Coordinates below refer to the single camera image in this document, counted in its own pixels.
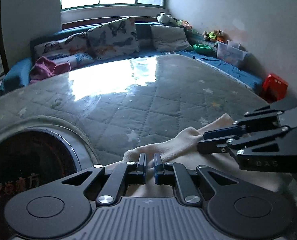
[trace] blue bedsheet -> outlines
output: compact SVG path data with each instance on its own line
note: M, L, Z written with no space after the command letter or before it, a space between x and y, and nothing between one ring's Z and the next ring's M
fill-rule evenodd
M225 73L229 74L230 76L240 80L244 84L248 85L255 93L259 93L261 90L261 86L263 81L257 77L254 76L250 73L247 73L243 70L239 70L237 67L226 63L218 58L214 57L208 57L204 55L200 55L195 51L186 51L186 50L181 50L174 52L179 55L183 55L186 57L194 58L194 59L200 59L222 71ZM157 52L156 50L141 50L140 52L132 53L130 55L122 55L122 56L117 56L105 60L97 60L95 63L92 63L90 65L97 65L97 64L102 64L102 63L107 63L107 62L112 62L112 61L117 61L117 60L123 60L123 59L130 59L130 58L136 58L136 57L149 57L149 56L156 56L156 55L165 55L167 53L165 52Z
M259 77L254 76L250 73L247 73L243 70L240 70L237 67L224 62L223 60L220 60L220 59L214 58L214 57L200 55L200 54L196 53L195 51L188 52L186 50L181 50L176 53L183 55L183 56L200 59L200 60L224 71L225 73L229 74L230 76L233 76L234 78L242 81L243 83L245 83L246 85L251 87L255 93L259 93L261 91L263 81Z

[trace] toy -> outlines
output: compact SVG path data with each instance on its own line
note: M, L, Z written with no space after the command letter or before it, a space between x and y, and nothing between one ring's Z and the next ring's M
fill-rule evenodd
M225 43L225 38L224 35L225 33L220 31L220 30L214 30L213 32L207 33L207 32L203 32L204 35L204 40L205 41L219 41L219 42L223 42Z
M193 29L192 25L190 25L190 24L189 24L187 21L185 21L185 20L178 20L178 21L177 21L177 25L182 25L182 26L184 26L185 29L187 29L187 30L192 30L192 29Z
M157 21L163 24L176 24L177 20L173 18L171 14L166 15L166 13L160 13L157 15Z

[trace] white cloth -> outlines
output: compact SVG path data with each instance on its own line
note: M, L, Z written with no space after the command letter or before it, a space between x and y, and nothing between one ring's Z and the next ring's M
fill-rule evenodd
M187 169L195 170L197 165L207 165L228 175L235 176L268 190L283 193L293 198L297 206L297 183L290 173L242 171L236 161L228 153L201 155L197 152L197 143L202 140L204 132L229 126L233 120L228 114L199 130L188 127L181 131L175 138L157 144L149 144L129 150L124 154L123 161L137 162L140 153L146 153L147 174L145 185L133 185L128 188L127 195L135 197L168 197L173 196L172 187L168 185L156 185L154 183L154 153L160 153L162 161L174 161L182 163ZM105 166L107 170L113 169L117 164ZM297 224L287 239L297 240Z

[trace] teal cushion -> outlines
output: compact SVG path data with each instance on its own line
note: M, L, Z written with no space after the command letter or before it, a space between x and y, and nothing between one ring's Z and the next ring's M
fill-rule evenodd
M0 95L27 86L30 82L29 72L32 67L33 63L30 57L17 62L3 79L0 86Z

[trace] butterfly pillow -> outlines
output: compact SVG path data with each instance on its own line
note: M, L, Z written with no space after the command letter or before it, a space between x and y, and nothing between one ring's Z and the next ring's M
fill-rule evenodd
M108 59L139 51L134 17L96 26L86 33L88 53L96 59Z
M48 58L49 54L52 54L52 52L55 54L60 50L65 50L65 53L68 51L70 55L74 55L76 53L85 53L86 49L86 33L76 33L65 39L45 42L34 47L35 58L41 56Z
M72 70L94 63L94 59L86 53L77 53L75 55L58 58L53 61L56 63L56 65L69 62Z

